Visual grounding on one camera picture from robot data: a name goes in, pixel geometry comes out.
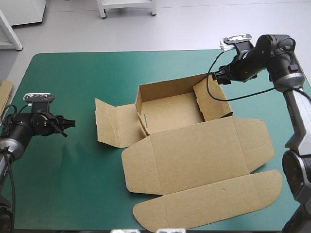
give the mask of open cardboard box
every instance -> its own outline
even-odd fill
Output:
[[[140,85],[135,104],[114,107],[95,99],[98,141],[124,148],[154,133],[232,115],[228,102],[208,95],[206,77],[200,74]],[[210,80],[211,92],[224,99],[220,85]]]
[[[126,186],[160,194],[133,213],[147,230],[193,228],[266,208],[280,172],[251,174],[274,157],[262,120],[225,117],[155,133],[122,153]]]
[[[140,85],[135,104],[96,99],[98,141],[130,146],[122,153],[128,190],[162,195],[133,209],[152,232],[260,210],[281,192],[278,171],[250,174],[274,156],[264,122],[232,117],[228,102],[208,94],[206,77]],[[208,84],[225,99],[216,81]]]
[[[2,114],[12,91],[12,82],[3,81],[0,85],[0,114]]]

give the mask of green tabletop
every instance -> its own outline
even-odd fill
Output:
[[[156,196],[130,193],[121,164],[123,149],[97,142],[95,98],[112,105],[135,102],[138,85],[205,73],[220,50],[50,53],[36,55],[14,97],[51,92],[51,112],[75,119],[76,127],[59,134],[35,136],[13,164],[17,193],[17,229],[139,228],[132,214],[136,203]],[[228,64],[234,52],[217,62]],[[272,87],[267,72],[247,83],[223,86],[228,98]],[[285,100],[272,91],[231,103],[234,115],[263,119],[276,156],[258,171],[282,171],[285,142],[293,134]],[[11,196],[9,182],[3,194]],[[280,230],[298,206],[287,182],[270,207],[199,227],[200,230]]]

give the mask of cardboard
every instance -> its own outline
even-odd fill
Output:
[[[99,141],[123,148],[145,137],[134,104],[114,107],[99,99],[95,99],[95,104]]]
[[[229,116],[150,135],[122,153],[126,186],[163,196],[135,205],[134,216],[155,232],[263,209],[278,198],[282,176],[250,173],[274,154],[258,119]]]
[[[273,157],[263,121],[230,116],[148,136],[122,163],[130,192],[166,195],[248,175]]]
[[[266,171],[148,200],[135,205],[133,213],[151,232],[189,229],[266,208],[281,189],[280,172]]]
[[[3,81],[0,85],[0,115],[2,114],[12,91],[12,82],[11,81]]]
[[[200,74],[140,85],[135,104],[114,107],[96,99],[98,141],[123,148],[147,135],[232,115],[228,102],[209,96],[206,77]],[[209,80],[213,94],[225,98],[221,86]]]

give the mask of box side wall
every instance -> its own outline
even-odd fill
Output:
[[[181,79],[140,85],[141,101],[146,102],[193,92],[193,86],[206,78],[206,76],[207,74],[200,74]]]

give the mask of black wire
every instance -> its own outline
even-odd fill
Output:
[[[10,129],[9,129],[8,125],[6,124],[6,122],[5,122],[6,120],[3,118],[4,115],[5,115],[6,110],[8,110],[10,107],[14,107],[14,116],[13,116],[13,119],[15,118],[15,115],[16,115],[16,113],[17,113],[17,107],[16,107],[15,105],[9,104],[9,105],[5,106],[3,112],[2,112],[2,114],[1,114],[1,116],[0,116],[0,119],[1,119],[2,124],[4,125],[6,134],[3,134],[1,137],[7,137],[7,136],[10,134]]]
[[[22,107],[18,113],[21,113],[26,107],[28,107],[27,104],[24,107]]]
[[[218,54],[218,56],[216,57],[215,61],[212,63],[212,65],[210,66],[209,70],[208,70],[208,73],[210,73],[210,71],[212,70],[214,64],[217,62],[218,58],[224,53],[224,51],[222,51],[220,54]],[[301,86],[300,87],[297,87],[297,88],[293,88],[292,86],[288,86],[288,85],[281,85],[281,86],[278,86],[278,87],[272,87],[272,88],[269,88],[269,89],[266,89],[266,90],[263,90],[263,91],[259,91],[259,92],[256,92],[256,93],[253,93],[253,94],[249,94],[249,95],[245,95],[245,96],[240,96],[240,97],[236,97],[236,98],[232,98],[232,99],[219,99],[215,96],[213,96],[209,90],[209,86],[208,86],[208,78],[209,78],[209,74],[207,74],[207,78],[206,78],[206,88],[207,88],[207,92],[208,94],[214,99],[214,100],[218,100],[218,101],[222,101],[222,102],[228,102],[228,101],[234,101],[234,100],[241,100],[241,99],[244,99],[244,98],[247,98],[247,97],[251,97],[251,96],[256,96],[256,95],[260,95],[260,94],[263,94],[263,93],[266,93],[266,92],[269,92],[269,91],[273,91],[273,90],[276,90],[278,88],[288,88],[287,90],[285,90],[283,92],[283,94],[285,94],[286,92],[288,91],[297,91],[299,92],[300,94],[302,94],[304,97],[306,97],[310,102],[311,102],[311,97],[305,93],[304,91],[300,90],[300,88],[302,88]]]
[[[212,63],[212,65],[210,66],[208,73],[210,73],[210,71],[212,70],[213,66],[215,65],[215,63],[217,62],[218,58],[224,53],[224,51],[222,51],[221,53],[218,54],[218,56],[216,57],[215,61]]]
[[[15,185],[14,185],[14,178],[13,178],[13,171],[12,167],[6,152],[4,154],[5,163],[8,166],[10,181],[11,181],[11,191],[12,191],[12,221],[11,221],[11,229],[10,232],[14,232],[14,224],[15,224],[15,207],[16,207],[16,195],[15,195]]]

